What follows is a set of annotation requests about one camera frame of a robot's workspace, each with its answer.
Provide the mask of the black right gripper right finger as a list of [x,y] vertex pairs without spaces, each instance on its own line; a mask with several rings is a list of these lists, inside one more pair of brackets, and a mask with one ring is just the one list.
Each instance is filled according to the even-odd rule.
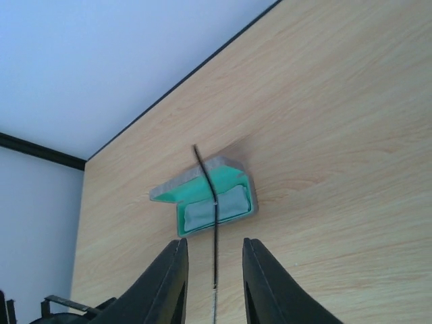
[[242,270],[248,323],[340,323],[307,294],[258,239],[245,238]]

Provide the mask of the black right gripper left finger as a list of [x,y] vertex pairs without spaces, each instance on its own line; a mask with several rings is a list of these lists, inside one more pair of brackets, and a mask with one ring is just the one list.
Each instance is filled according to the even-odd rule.
[[182,238],[171,241],[136,282],[90,322],[184,323],[187,292],[188,243]]

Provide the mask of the grey felt glasses case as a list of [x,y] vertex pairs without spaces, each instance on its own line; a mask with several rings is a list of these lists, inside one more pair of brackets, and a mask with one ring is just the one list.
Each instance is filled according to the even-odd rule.
[[[224,156],[205,161],[218,200],[218,224],[230,223],[258,211],[252,176],[244,164]],[[151,201],[176,206],[177,233],[185,238],[215,224],[214,199],[199,166],[191,167],[149,192]]]

